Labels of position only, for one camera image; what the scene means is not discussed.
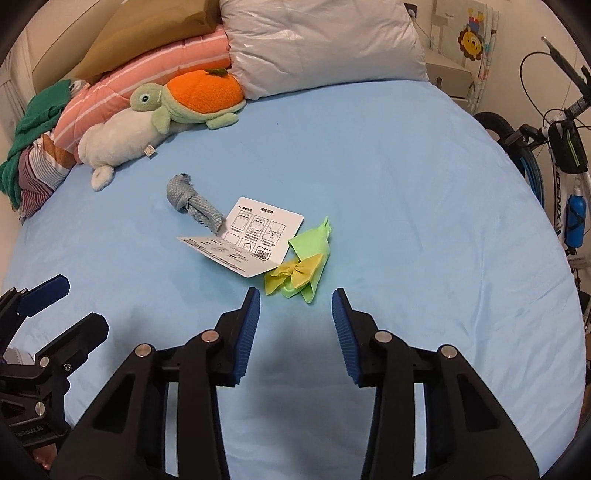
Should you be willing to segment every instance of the white card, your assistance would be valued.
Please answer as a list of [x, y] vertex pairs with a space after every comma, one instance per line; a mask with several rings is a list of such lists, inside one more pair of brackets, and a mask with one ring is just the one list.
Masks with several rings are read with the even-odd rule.
[[179, 237], [206, 257], [243, 277], [273, 270], [289, 249], [304, 217], [273, 205], [241, 197], [217, 236]]

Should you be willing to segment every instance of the bicycle bag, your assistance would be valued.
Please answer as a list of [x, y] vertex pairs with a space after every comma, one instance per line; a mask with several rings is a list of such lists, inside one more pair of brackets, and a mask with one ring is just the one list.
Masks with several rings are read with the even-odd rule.
[[562, 120], [550, 125], [550, 147], [556, 166], [567, 174], [587, 171], [587, 155], [579, 131], [572, 120]]

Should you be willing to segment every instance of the stuffed turtle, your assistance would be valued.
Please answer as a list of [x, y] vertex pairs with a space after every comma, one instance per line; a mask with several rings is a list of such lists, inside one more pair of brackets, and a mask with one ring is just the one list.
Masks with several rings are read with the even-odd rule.
[[211, 130], [238, 121], [234, 113], [246, 105], [236, 79], [226, 69], [196, 70], [170, 80], [166, 85], [145, 83], [129, 100], [136, 111], [154, 111], [152, 123], [167, 134], [170, 122], [203, 124]]

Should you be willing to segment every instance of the water bottle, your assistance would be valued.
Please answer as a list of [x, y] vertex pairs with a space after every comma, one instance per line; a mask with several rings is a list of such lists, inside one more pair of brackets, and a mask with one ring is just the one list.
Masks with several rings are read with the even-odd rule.
[[566, 212], [566, 231], [564, 243], [570, 248], [581, 248], [585, 234], [585, 219], [587, 215], [587, 204], [583, 198], [581, 182], [574, 181], [574, 193], [569, 198], [569, 205]]

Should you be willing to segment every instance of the bedding pile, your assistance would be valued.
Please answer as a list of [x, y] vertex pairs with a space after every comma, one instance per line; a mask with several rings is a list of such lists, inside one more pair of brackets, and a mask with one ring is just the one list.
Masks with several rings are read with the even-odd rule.
[[[289, 8], [284, 0], [127, 0], [74, 70], [84, 86], [69, 89], [63, 80], [31, 101], [0, 166], [0, 190], [21, 220], [31, 217], [82, 163], [84, 134], [129, 108], [138, 87], [226, 69], [247, 99], [337, 83], [428, 79], [401, 0], [291, 0]], [[225, 117], [218, 126], [237, 120]]]

